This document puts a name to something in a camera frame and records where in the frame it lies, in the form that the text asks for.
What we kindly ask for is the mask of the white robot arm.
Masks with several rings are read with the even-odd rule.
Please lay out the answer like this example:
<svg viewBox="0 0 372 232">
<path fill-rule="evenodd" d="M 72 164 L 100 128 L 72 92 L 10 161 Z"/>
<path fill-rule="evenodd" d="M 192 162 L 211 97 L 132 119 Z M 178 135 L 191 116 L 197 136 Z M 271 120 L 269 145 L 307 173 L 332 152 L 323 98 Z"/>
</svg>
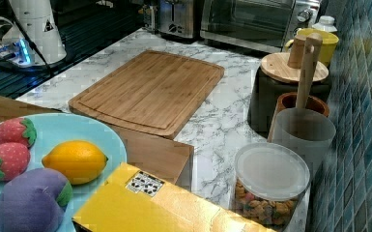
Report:
<svg viewBox="0 0 372 232">
<path fill-rule="evenodd" d="M 21 67 L 60 62 L 67 56 L 50 0 L 8 0 L 12 18 L 0 15 L 0 57 Z"/>
</svg>

